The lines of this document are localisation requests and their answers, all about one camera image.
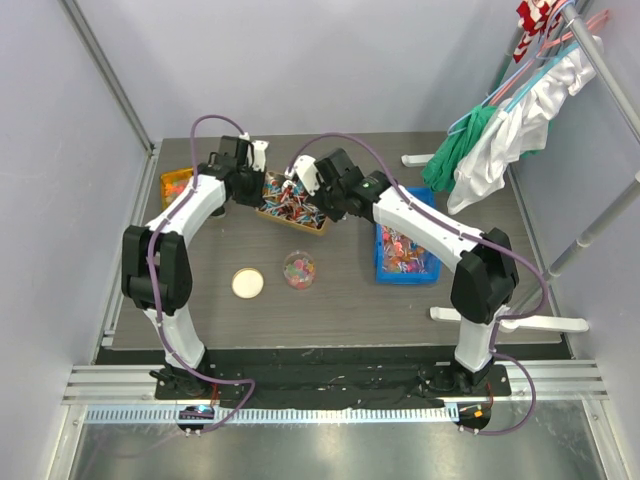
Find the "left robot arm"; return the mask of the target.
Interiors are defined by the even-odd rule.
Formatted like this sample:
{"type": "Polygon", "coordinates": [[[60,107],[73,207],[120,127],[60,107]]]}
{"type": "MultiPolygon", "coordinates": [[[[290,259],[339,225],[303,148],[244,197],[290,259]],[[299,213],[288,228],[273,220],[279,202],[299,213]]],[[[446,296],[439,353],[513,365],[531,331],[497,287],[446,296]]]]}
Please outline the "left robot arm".
{"type": "Polygon", "coordinates": [[[150,373],[162,394],[173,391],[200,399],[212,390],[208,351],[188,307],[193,289],[188,246],[228,201],[251,208],[263,205],[268,146],[246,134],[222,137],[169,207],[146,225],[131,225],[123,233],[121,290],[151,321],[164,349],[163,367],[150,373]]]}

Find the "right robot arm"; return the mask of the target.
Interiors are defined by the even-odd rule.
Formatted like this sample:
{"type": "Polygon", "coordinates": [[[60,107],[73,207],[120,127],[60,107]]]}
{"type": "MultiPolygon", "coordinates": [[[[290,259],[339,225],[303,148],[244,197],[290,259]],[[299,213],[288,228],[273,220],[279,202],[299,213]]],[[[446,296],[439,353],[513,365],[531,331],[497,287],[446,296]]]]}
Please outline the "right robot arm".
{"type": "Polygon", "coordinates": [[[453,274],[450,301],[460,317],[459,336],[445,391],[472,395],[488,381],[497,317],[505,312],[519,277],[508,236],[483,233],[418,200],[395,179],[376,170],[364,175],[342,148],[315,159],[299,156],[288,171],[309,201],[337,222],[364,218],[408,237],[453,274]]]}

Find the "gold tin of star candies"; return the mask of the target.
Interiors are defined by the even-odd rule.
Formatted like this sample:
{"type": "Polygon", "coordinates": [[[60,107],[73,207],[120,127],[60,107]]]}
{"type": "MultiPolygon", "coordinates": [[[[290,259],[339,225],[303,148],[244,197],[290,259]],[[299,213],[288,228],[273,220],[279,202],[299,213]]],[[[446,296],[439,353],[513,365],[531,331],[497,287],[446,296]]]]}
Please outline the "gold tin of star candies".
{"type": "Polygon", "coordinates": [[[226,187],[214,175],[198,173],[196,179],[188,169],[174,170],[160,177],[162,216],[170,220],[207,216],[227,200],[226,187]]]}

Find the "beige jar lid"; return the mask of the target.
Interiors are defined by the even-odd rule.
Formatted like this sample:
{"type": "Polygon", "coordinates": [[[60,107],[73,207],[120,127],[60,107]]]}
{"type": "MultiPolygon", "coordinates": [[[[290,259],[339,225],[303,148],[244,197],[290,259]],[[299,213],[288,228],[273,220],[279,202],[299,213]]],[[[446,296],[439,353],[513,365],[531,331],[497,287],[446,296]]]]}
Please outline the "beige jar lid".
{"type": "Polygon", "coordinates": [[[231,289],[235,296],[241,299],[257,297],[264,288],[264,277],[255,268],[242,268],[232,277],[231,289]]]}

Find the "gold tin of lollipops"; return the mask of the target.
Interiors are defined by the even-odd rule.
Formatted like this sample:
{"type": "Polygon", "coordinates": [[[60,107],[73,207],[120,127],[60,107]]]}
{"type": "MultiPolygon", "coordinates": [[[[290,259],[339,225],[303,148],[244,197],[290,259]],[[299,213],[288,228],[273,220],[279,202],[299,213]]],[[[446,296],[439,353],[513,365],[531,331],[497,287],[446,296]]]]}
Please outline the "gold tin of lollipops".
{"type": "Polygon", "coordinates": [[[261,218],[317,236],[325,234],[329,221],[309,201],[310,196],[299,180],[267,172],[262,197],[262,206],[255,209],[261,218]]]}

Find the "clear plastic jar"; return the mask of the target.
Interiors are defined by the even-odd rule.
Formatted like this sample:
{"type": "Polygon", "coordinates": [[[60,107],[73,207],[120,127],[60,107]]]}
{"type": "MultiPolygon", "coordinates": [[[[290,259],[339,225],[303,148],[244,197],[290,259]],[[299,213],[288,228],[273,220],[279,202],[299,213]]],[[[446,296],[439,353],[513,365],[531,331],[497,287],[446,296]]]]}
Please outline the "clear plastic jar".
{"type": "Polygon", "coordinates": [[[309,288],[316,276],[315,261],[304,251],[294,251],[286,256],[283,275],[287,284],[297,290],[309,288]]]}

